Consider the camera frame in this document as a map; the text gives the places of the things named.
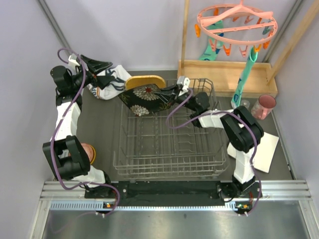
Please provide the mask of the yellow woven-pattern plate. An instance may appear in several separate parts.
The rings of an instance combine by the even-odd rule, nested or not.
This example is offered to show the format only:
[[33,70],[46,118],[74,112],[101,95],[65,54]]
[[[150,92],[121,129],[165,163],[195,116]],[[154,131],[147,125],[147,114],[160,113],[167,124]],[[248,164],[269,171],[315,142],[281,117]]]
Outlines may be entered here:
[[166,87],[166,81],[157,75],[141,75],[141,76],[132,76],[125,82],[125,90],[130,90],[136,87],[155,84],[159,88]]

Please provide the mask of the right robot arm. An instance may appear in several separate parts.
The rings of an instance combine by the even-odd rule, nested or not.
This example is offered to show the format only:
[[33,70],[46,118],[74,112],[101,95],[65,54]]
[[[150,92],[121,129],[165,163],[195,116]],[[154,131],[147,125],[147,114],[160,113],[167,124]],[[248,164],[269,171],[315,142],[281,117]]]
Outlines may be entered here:
[[[169,107],[178,104],[166,118],[169,128],[178,129],[191,123],[197,128],[221,128],[225,131],[230,145],[236,151],[232,189],[236,196],[246,196],[255,181],[260,180],[256,175],[254,157],[264,136],[264,130],[251,113],[244,106],[227,111],[210,110],[207,93],[194,94],[192,88],[179,85],[159,89],[155,95]],[[182,107],[193,111],[190,120],[177,126],[170,125],[169,119]]]

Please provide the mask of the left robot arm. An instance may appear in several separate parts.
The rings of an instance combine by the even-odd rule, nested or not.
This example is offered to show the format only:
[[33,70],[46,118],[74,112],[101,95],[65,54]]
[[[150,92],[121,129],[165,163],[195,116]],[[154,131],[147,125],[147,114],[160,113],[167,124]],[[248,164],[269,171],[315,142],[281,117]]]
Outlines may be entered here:
[[113,185],[107,174],[94,168],[84,147],[76,136],[78,119],[82,111],[82,90],[91,84],[106,87],[113,76],[100,73],[112,66],[111,62],[90,59],[72,54],[68,59],[76,74],[59,65],[50,75],[56,84],[56,108],[58,118],[52,138],[42,146],[43,153],[55,178],[77,180],[80,185],[95,189],[101,197],[109,197]]

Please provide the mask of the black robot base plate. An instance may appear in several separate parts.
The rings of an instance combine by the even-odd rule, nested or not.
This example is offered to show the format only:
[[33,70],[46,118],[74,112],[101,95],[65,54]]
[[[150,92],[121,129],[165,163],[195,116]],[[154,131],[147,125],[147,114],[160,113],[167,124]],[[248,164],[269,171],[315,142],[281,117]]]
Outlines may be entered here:
[[244,191],[231,181],[119,181],[114,188],[85,186],[86,199],[120,199],[124,208],[223,206],[230,199],[262,196],[259,183]]

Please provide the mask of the black floral square plate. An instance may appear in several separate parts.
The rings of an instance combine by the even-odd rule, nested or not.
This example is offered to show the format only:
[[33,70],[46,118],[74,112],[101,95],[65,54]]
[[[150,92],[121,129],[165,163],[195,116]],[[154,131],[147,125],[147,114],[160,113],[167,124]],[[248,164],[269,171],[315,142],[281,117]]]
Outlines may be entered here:
[[126,90],[119,94],[119,98],[134,115],[141,117],[167,110],[176,102],[178,95],[174,99],[160,99],[157,91],[158,86],[148,84]]

